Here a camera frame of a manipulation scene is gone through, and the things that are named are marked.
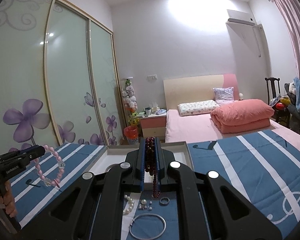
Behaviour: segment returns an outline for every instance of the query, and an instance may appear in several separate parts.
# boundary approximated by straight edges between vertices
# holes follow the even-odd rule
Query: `wooden chair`
[[[277,92],[275,89],[275,81],[278,82],[278,88],[279,88],[279,94],[280,94],[280,78],[265,78],[266,82],[267,82],[267,91],[268,91],[268,105],[270,103],[270,92],[269,92],[269,81],[270,81],[270,85],[271,85],[271,92],[272,92],[272,98],[276,98],[277,97]],[[273,119],[275,119],[275,121],[277,123],[279,122],[284,122],[286,124],[286,127],[289,128],[289,122],[290,122],[290,112],[288,110],[288,108],[285,108],[284,110],[278,110],[275,108],[275,106],[273,107],[274,109],[274,115],[272,116]]]

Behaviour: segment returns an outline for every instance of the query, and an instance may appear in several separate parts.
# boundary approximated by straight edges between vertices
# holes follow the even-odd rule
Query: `drawer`
[[[160,139],[164,139],[166,135],[165,127],[156,127],[156,128],[146,128],[142,129],[143,137],[160,137]]]
[[[166,117],[154,117],[154,118],[140,118],[141,127],[144,128],[157,128],[166,127]]]

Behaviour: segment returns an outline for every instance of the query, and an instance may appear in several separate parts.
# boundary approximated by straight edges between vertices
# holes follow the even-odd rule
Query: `headboard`
[[[178,109],[182,103],[214,99],[213,88],[234,87],[234,100],[239,100],[235,74],[168,79],[163,81],[163,86],[167,110]]]

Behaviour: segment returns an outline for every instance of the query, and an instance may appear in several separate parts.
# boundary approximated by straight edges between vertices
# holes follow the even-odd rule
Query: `red ball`
[[[277,103],[275,105],[275,108],[278,109],[278,110],[284,110],[285,106],[283,103]]]

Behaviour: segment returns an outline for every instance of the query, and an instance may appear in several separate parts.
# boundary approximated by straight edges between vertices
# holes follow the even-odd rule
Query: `pink beaded bracelet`
[[[64,167],[66,166],[66,164],[62,161],[62,158],[59,156],[58,152],[54,150],[53,147],[49,147],[48,145],[44,145],[44,149],[46,151],[51,152],[51,154],[56,158],[57,162],[58,162],[58,168],[59,168],[59,172],[57,174],[57,177],[53,180],[46,178],[43,175],[43,172],[41,170],[40,164],[39,164],[39,158],[34,159],[35,162],[35,168],[37,169],[37,173],[40,176],[40,179],[44,182],[44,184],[49,187],[49,186],[57,186],[58,188],[60,188],[59,183],[61,182],[62,179],[62,174],[65,173],[65,169]]]

